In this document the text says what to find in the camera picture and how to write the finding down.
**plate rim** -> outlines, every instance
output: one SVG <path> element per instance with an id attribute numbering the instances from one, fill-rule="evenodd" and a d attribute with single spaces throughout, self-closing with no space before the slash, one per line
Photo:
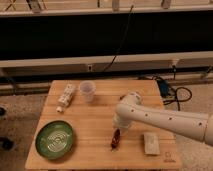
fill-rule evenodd
<path id="1" fill-rule="evenodd" d="M 66 152 L 64 152 L 64 154 L 62 154 L 61 156 L 58 156 L 57 158 L 55 158 L 55 157 L 52 158 L 52 157 L 47 157 L 47 156 L 43 155 L 42 153 L 40 153 L 40 150 L 38 150 L 38 146 L 39 146 L 39 145 L 38 145 L 38 143 L 39 143 L 38 137 L 39 137 L 39 134 L 41 134 L 41 132 L 42 132 L 47 126 L 49 126 L 49 125 L 51 125 L 51 124 L 53 124 L 53 123 L 56 123 L 56 122 L 63 122 L 63 123 L 65 123 L 66 125 L 68 125 L 68 126 L 71 128 L 71 134 L 72 134 L 71 138 L 72 138 L 72 141 L 71 141 L 71 144 L 70 144 L 69 149 L 68 149 Z M 70 151 L 70 149 L 72 148 L 73 142 L 74 142 L 74 136 L 73 136 L 73 128 L 72 128 L 71 124 L 69 124 L 68 122 L 66 122 L 66 121 L 64 121 L 64 120 L 55 120 L 55 121 L 51 121 L 51 122 L 45 124 L 45 125 L 39 130 L 39 132 L 38 132 L 37 135 L 36 135 L 36 139 L 35 139 L 35 147 L 36 147 L 37 153 L 38 153 L 40 156 L 42 156 L 42 157 L 44 157 L 44 158 L 46 158 L 46 159 L 49 159 L 49 160 L 56 160 L 56 159 L 58 159 L 58 158 L 63 157 L 67 152 Z"/>

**gray floor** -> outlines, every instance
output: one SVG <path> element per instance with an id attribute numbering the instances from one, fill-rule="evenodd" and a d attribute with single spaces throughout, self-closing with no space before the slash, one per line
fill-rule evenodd
<path id="1" fill-rule="evenodd" d="M 181 105 L 182 110 L 212 114 L 213 85 L 186 87 L 192 90 L 193 98 Z M 15 141 L 11 151 L 0 152 L 0 170 L 25 170 L 24 164 L 45 98 L 46 95 L 0 97 L 0 106 L 7 109 L 7 115 L 0 119 L 0 136 L 8 136 Z M 167 108 L 176 110 L 176 104 Z M 213 171 L 213 147 L 179 135 L 176 138 L 183 171 Z"/>

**wooden tabletop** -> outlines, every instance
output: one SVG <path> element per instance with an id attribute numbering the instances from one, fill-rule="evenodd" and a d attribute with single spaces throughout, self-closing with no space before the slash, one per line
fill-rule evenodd
<path id="1" fill-rule="evenodd" d="M 63 114 L 56 112 L 57 100 L 67 83 L 79 85 L 80 81 L 53 81 L 46 99 L 36 133 L 26 161 L 28 170 L 57 169 L 179 169 L 181 160 L 172 133 L 146 124 L 134 122 L 121 137 L 118 150 L 111 151 L 114 133 L 115 106 L 122 95 L 140 92 L 143 105 L 163 108 L 155 81 L 147 80 L 97 80 L 94 101 L 84 102 L 77 90 L 71 105 Z M 75 132 L 73 149 L 61 159 L 48 161 L 37 153 L 35 137 L 38 131 L 54 120 L 70 123 Z M 159 156 L 144 154 L 143 133 L 157 133 L 160 143 Z"/>

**green plate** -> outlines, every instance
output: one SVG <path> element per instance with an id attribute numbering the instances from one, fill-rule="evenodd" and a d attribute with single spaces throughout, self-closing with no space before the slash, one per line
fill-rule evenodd
<path id="1" fill-rule="evenodd" d="M 64 121 L 54 121 L 45 125 L 36 137 L 37 152 L 50 160 L 58 159 L 70 151 L 73 144 L 73 130 Z"/>

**clear plastic cup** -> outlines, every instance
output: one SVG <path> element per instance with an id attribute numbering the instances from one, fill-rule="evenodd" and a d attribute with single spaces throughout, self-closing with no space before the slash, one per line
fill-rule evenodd
<path id="1" fill-rule="evenodd" d="M 92 102 L 95 94 L 95 83 L 93 81 L 82 81 L 79 85 L 81 95 L 86 102 Z"/>

